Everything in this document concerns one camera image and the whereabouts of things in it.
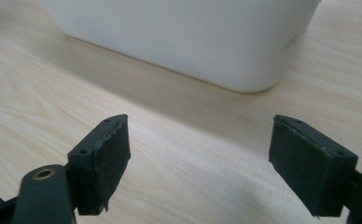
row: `wooden table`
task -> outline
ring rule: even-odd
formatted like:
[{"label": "wooden table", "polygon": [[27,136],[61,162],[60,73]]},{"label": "wooden table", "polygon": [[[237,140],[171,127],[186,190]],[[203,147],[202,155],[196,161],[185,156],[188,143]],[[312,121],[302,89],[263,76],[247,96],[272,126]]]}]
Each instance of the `wooden table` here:
[{"label": "wooden table", "polygon": [[268,162],[275,114],[359,155],[362,0],[324,0],[286,76],[240,94],[63,34],[36,0],[0,0],[0,195],[99,121],[130,116],[132,159],[108,213],[78,223],[345,223],[311,217]]}]

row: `screw hole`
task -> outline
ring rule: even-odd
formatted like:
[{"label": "screw hole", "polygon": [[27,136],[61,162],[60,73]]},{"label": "screw hole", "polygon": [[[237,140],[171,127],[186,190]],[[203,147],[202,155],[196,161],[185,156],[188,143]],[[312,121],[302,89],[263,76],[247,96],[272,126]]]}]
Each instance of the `screw hole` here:
[{"label": "screw hole", "polygon": [[345,154],[344,154],[344,152],[340,152],[340,151],[337,151],[337,152],[335,152],[338,156],[344,156]]},{"label": "screw hole", "polygon": [[37,172],[35,175],[34,175],[34,179],[35,180],[43,180],[43,179],[47,179],[51,176],[53,176],[54,174],[56,173],[56,171],[54,169],[44,169],[44,170],[41,170],[39,172]]}]

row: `white container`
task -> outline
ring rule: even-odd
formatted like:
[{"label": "white container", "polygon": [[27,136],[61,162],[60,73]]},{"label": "white container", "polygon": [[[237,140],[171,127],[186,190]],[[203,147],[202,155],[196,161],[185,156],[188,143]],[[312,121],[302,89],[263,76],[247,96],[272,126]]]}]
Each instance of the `white container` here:
[{"label": "white container", "polygon": [[43,0],[64,32],[241,92],[284,74],[320,0]]}]

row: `table surface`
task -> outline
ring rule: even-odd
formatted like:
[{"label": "table surface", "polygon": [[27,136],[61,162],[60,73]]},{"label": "table surface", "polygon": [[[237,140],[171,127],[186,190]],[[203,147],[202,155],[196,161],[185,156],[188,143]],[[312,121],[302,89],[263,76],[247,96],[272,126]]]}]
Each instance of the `table surface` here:
[{"label": "table surface", "polygon": [[129,115],[132,159],[109,204],[78,223],[345,223],[311,217],[268,162],[272,118],[302,119],[359,156],[362,0],[324,0],[285,77],[227,91],[62,33],[36,0],[0,0],[0,195]]}]

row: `white plastic box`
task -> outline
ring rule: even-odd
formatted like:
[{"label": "white plastic box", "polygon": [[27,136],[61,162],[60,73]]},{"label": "white plastic box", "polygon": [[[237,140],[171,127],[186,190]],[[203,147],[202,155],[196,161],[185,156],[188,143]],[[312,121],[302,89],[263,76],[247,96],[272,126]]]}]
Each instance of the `white plastic box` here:
[{"label": "white plastic box", "polygon": [[64,32],[241,92],[284,74],[320,0],[42,0]]}]

